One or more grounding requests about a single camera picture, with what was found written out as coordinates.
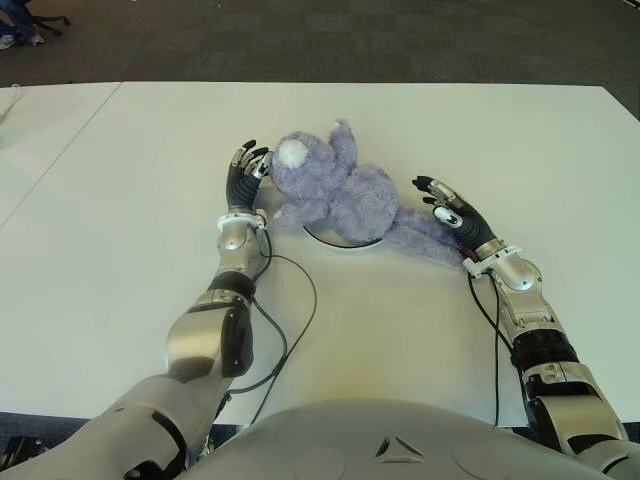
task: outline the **triangular logo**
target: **triangular logo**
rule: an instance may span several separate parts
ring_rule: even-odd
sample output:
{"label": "triangular logo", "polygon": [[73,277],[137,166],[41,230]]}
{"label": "triangular logo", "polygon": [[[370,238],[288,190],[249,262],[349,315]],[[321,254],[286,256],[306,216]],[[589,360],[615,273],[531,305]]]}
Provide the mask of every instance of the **triangular logo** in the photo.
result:
{"label": "triangular logo", "polygon": [[398,436],[384,437],[376,458],[382,463],[422,463],[424,454]]}

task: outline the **wire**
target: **wire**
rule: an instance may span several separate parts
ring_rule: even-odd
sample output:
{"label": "wire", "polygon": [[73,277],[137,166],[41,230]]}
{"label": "wire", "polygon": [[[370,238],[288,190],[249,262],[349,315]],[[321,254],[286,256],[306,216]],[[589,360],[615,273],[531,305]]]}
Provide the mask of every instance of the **wire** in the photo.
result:
{"label": "wire", "polygon": [[500,421],[500,362],[498,361],[498,333],[500,332],[500,297],[497,295],[498,289],[495,284],[495,280],[491,275],[491,283],[493,284],[493,288],[496,289],[496,335],[493,340],[493,358],[495,361],[495,378],[494,378],[494,386],[495,386],[495,394],[496,394],[496,413],[493,417],[493,426],[497,427]]}
{"label": "wire", "polygon": [[258,419],[258,417],[260,416],[260,412],[262,412],[262,409],[264,408],[265,404],[267,403],[267,399],[269,398],[269,394],[271,393],[271,390],[273,389],[273,386],[275,385],[276,380],[278,379],[278,375],[280,374],[280,372],[282,372],[282,369],[284,368],[287,360],[289,360],[289,357],[291,357],[291,354],[294,352],[294,350],[296,349],[296,347],[300,343],[300,340],[302,340],[302,337],[304,336],[304,334],[307,333],[307,330],[309,330],[309,327],[311,326],[311,322],[313,321],[314,317],[316,316],[316,311],[318,310],[318,289],[316,288],[316,284],[313,281],[313,278],[311,278],[311,275],[309,275],[309,273],[304,269],[304,267],[302,265],[300,265],[295,260],[290,259],[289,257],[285,257],[283,255],[273,255],[273,254],[272,254],[272,257],[280,258],[282,260],[286,260],[287,262],[292,263],[293,265],[298,267],[300,269],[300,271],[302,273],[304,273],[304,275],[309,280],[309,284],[311,285],[311,288],[313,289],[313,309],[311,310],[311,315],[309,315],[309,320],[307,320],[307,323],[304,326],[304,328],[302,329],[302,331],[300,332],[300,334],[298,335],[298,338],[296,338],[296,341],[293,342],[293,345],[291,346],[291,350],[289,350],[287,355],[284,357],[284,361],[282,362],[282,365],[280,366],[280,368],[278,369],[276,374],[273,376],[273,381],[269,385],[269,388],[267,389],[267,393],[265,393],[265,395],[264,395],[264,397],[262,399],[262,402],[260,403],[260,406],[258,407],[258,410],[256,411],[256,414],[254,415],[253,419],[251,420],[251,424],[254,424],[256,422],[256,420]]}
{"label": "wire", "polygon": [[[467,281],[469,283],[469,290],[471,291],[471,295],[473,296],[473,299],[476,302],[476,306],[482,312],[482,314],[484,315],[484,318],[489,322],[489,324],[491,324],[491,326],[493,327],[493,329],[495,330],[495,333],[496,333],[495,340],[494,340],[494,360],[495,360],[495,376],[494,376],[495,384],[494,384],[494,387],[495,387],[495,395],[496,395],[496,411],[495,411],[495,417],[494,417],[494,426],[497,427],[498,426],[499,416],[500,416],[500,385],[499,385],[499,371],[498,371],[498,338],[500,338],[502,340],[502,343],[504,344],[506,349],[509,351],[509,354],[511,356],[513,356],[514,350],[513,350],[513,347],[511,346],[511,344],[509,343],[509,341],[507,340],[507,338],[500,331],[500,297],[498,295],[498,287],[496,286],[496,282],[495,282],[495,280],[493,279],[493,277],[491,275],[489,275],[489,278],[491,280],[491,285],[493,286],[493,291],[494,291],[494,293],[496,295],[496,321],[495,322],[493,320],[491,320],[491,317],[489,316],[489,314],[485,310],[484,306],[482,305],[482,303],[480,303],[480,300],[478,299],[478,295],[476,294],[475,288],[473,286],[473,279],[472,279],[471,275],[467,274]],[[528,402],[527,391],[526,391],[526,388],[524,386],[524,382],[522,381],[522,370],[517,366],[516,366],[516,370],[518,372],[518,383],[520,384],[520,394],[522,395],[522,403],[523,403],[523,406],[525,407],[525,413],[527,413],[527,415],[529,415],[529,412],[527,410],[527,402]]]}
{"label": "wire", "polygon": [[0,123],[5,121],[5,119],[9,116],[9,113],[11,112],[13,107],[22,98],[22,93],[23,93],[22,92],[22,87],[20,85],[18,85],[17,83],[14,83],[13,85],[11,85],[11,87],[16,89],[16,93],[14,93],[13,98],[9,102],[9,106],[7,107],[7,109],[4,112],[2,112],[2,114],[0,114]]}
{"label": "wire", "polygon": [[267,269],[271,265],[271,259],[273,258],[273,245],[271,245],[271,237],[269,236],[269,232],[267,230],[264,230],[264,238],[267,241],[267,254],[265,255],[264,253],[260,252],[260,255],[267,259],[267,263],[264,265],[264,267],[262,267],[262,270],[260,270],[258,274],[253,277],[253,283],[257,282],[262,274],[267,271]]}
{"label": "wire", "polygon": [[276,330],[276,332],[278,332],[278,335],[280,336],[280,340],[282,341],[282,355],[280,356],[280,359],[278,360],[278,363],[276,363],[275,367],[273,367],[271,372],[266,377],[264,377],[262,380],[259,380],[259,381],[257,381],[256,383],[254,383],[252,385],[249,385],[248,387],[230,389],[230,390],[227,391],[227,393],[229,395],[236,395],[236,394],[239,394],[239,393],[251,392],[252,390],[255,390],[256,388],[261,387],[262,385],[267,383],[269,380],[271,380],[276,375],[278,370],[280,368],[282,368],[282,365],[284,364],[285,358],[287,356],[287,349],[288,349],[287,337],[286,337],[284,331],[282,330],[280,325],[278,325],[278,322],[276,322],[271,317],[271,315],[269,315],[264,310],[264,308],[262,308],[262,305],[260,305],[260,303],[258,303],[258,300],[256,299],[256,297],[252,297],[251,300],[254,303],[254,305],[256,306],[256,308],[258,309],[258,311],[267,320],[267,322],[269,322],[271,324],[271,326],[273,326],[273,328]]}
{"label": "wire", "polygon": [[316,311],[318,309],[318,290],[316,288],[315,282],[311,278],[311,275],[309,275],[309,273],[304,269],[304,267],[302,265],[300,265],[298,262],[296,262],[295,260],[292,260],[289,257],[285,257],[284,255],[275,255],[273,253],[273,245],[271,243],[271,237],[269,236],[269,232],[267,230],[265,230],[264,233],[265,233],[265,239],[266,239],[266,242],[267,242],[267,253],[264,254],[263,252],[260,252],[260,254],[263,257],[267,258],[267,263],[262,268],[262,270],[260,270],[260,272],[258,272],[258,274],[254,277],[254,279],[253,279],[254,282],[256,280],[258,280],[258,278],[260,278],[262,276],[262,274],[264,274],[264,272],[267,271],[267,269],[271,265],[271,260],[273,258],[279,258],[279,259],[285,260],[285,261],[293,264],[294,266],[296,266],[298,269],[300,269],[300,271],[302,273],[304,273],[304,275],[309,280],[309,284],[311,285],[311,288],[313,290],[313,309],[311,311],[311,314],[309,315],[309,319],[307,320],[307,323],[305,324],[304,328],[302,329],[302,331],[300,332],[300,334],[296,338],[296,341],[293,343],[293,345],[291,346],[291,349],[289,350],[288,349],[287,337],[286,337],[284,331],[282,330],[282,328],[280,327],[280,325],[278,324],[278,322],[276,322],[273,319],[273,317],[262,307],[262,305],[260,305],[260,303],[255,298],[255,296],[253,296],[251,298],[252,303],[256,306],[256,308],[258,309],[260,314],[267,320],[267,322],[269,322],[269,324],[271,324],[271,326],[276,330],[276,332],[280,336],[280,340],[282,342],[282,355],[281,355],[280,359],[278,360],[278,362],[276,363],[276,365],[271,370],[271,372],[269,372],[269,374],[267,374],[264,378],[262,378],[262,380],[259,380],[259,381],[257,381],[256,383],[254,383],[252,385],[249,385],[247,387],[234,388],[234,389],[228,390],[226,395],[225,395],[225,398],[223,399],[223,402],[221,404],[221,409],[222,409],[222,407],[224,407],[224,405],[226,405],[229,402],[229,400],[231,399],[231,395],[237,395],[237,394],[251,392],[251,391],[261,387],[262,385],[267,383],[269,380],[273,379],[273,381],[269,385],[269,388],[267,389],[267,392],[265,393],[264,397],[262,398],[262,401],[260,402],[260,405],[258,406],[258,410],[256,411],[253,419],[251,420],[251,424],[255,423],[255,421],[258,419],[258,416],[260,415],[260,412],[264,408],[264,405],[267,403],[267,399],[269,398],[269,394],[271,393],[271,390],[273,389],[273,386],[275,384],[276,379],[278,378],[278,375],[282,371],[286,361],[289,359],[289,357],[291,356],[291,354],[293,353],[295,348],[300,343],[300,340],[302,339],[302,337],[305,335],[307,330],[309,330],[309,327],[311,326],[311,322],[315,318]]}
{"label": "wire", "polygon": [[[493,329],[496,330],[497,335],[500,337],[500,339],[502,340],[502,343],[504,343],[504,346],[507,348],[507,350],[509,350],[509,353],[513,353],[513,347],[509,343],[509,340],[507,340],[507,337],[504,336],[504,334],[500,331],[500,329],[495,324],[495,322],[493,320],[491,320],[491,317],[489,316],[489,314],[485,310],[484,306],[482,305],[482,303],[480,303],[480,300],[478,299],[478,295],[476,294],[476,289],[473,286],[473,277],[471,277],[471,274],[469,274],[469,273],[467,273],[467,282],[469,283],[469,290],[471,291],[471,295],[473,296],[473,300],[476,302],[476,305],[480,309],[480,311],[482,312],[482,315],[484,315],[484,318],[487,319],[487,322],[489,322],[491,327],[493,327]],[[493,288],[495,289],[496,297],[498,297],[498,290],[497,290],[497,287],[495,286],[495,283],[493,283]]]}

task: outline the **white table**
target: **white table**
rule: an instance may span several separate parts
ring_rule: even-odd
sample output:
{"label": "white table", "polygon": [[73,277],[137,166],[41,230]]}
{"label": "white table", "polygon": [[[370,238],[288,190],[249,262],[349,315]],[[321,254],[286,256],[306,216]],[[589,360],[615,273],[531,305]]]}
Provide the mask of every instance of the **white table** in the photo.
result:
{"label": "white table", "polygon": [[[416,174],[440,178],[524,248],[581,360],[637,421],[640,387],[622,372],[640,332],[640,124],[601,88],[505,85],[125,83],[0,230],[0,361],[15,365],[0,369],[0,410],[90,417],[163,371],[170,325],[218,262],[232,152],[253,136],[324,136],[338,117],[406,203],[418,202]],[[273,211],[273,188],[261,197]],[[368,396],[492,418],[493,335],[463,275],[384,244],[345,254],[304,233],[272,236],[320,303],[264,413]],[[302,274],[274,260],[257,296],[293,339],[311,307]],[[254,315],[256,360],[236,385],[279,356]],[[522,425],[501,362],[501,422]],[[248,421],[263,394],[236,396],[219,421]]]}
{"label": "white table", "polygon": [[[0,123],[0,225],[20,205],[119,84],[22,87]],[[0,114],[14,98],[0,89]]]}

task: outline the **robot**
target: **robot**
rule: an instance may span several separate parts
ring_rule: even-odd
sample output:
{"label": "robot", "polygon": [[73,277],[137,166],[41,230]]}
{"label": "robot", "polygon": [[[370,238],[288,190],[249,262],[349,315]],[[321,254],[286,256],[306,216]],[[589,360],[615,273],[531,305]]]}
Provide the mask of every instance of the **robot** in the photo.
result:
{"label": "robot", "polygon": [[250,307],[268,260],[266,215],[253,203],[271,158],[255,145],[232,158],[228,212],[218,220],[220,265],[169,332],[167,372],[142,380],[69,440],[0,480],[640,478],[640,445],[628,441],[578,360],[542,296],[538,269],[462,196],[429,177],[414,184],[464,248],[470,281],[485,274],[494,281],[506,335],[497,320],[494,328],[540,443],[428,405],[339,400],[269,416],[196,461],[231,382],[253,360]]}

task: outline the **purple teddy bear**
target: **purple teddy bear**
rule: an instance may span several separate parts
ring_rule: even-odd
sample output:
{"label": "purple teddy bear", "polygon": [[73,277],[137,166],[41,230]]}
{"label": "purple teddy bear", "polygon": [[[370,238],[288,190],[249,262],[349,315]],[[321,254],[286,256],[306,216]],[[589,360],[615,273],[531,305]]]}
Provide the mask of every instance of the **purple teddy bear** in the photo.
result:
{"label": "purple teddy bear", "polygon": [[406,253],[459,267],[451,232],[431,216],[399,205],[393,181],[373,165],[357,166],[351,128],[337,122],[329,143],[304,132],[284,137],[272,157],[271,176],[287,202],[276,213],[285,228],[328,219],[354,242],[384,238]]}

